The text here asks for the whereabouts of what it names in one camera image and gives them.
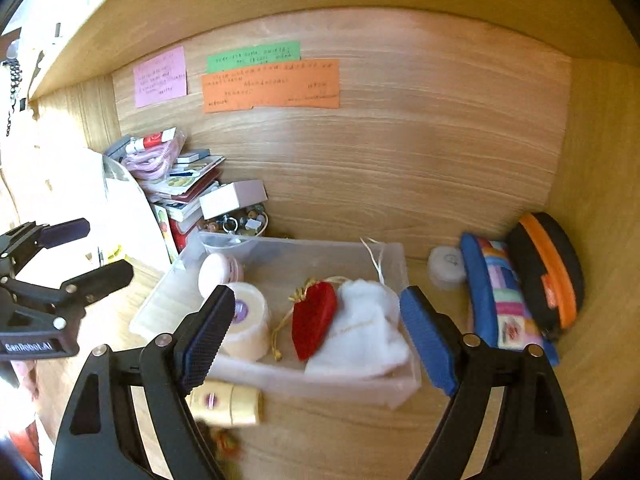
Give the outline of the person's left hand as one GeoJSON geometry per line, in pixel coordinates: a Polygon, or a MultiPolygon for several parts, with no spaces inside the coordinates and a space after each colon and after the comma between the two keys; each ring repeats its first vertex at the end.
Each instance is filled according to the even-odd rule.
{"type": "Polygon", "coordinates": [[[33,399],[39,398],[36,362],[34,360],[11,361],[14,373],[20,385],[26,388],[33,399]]]}

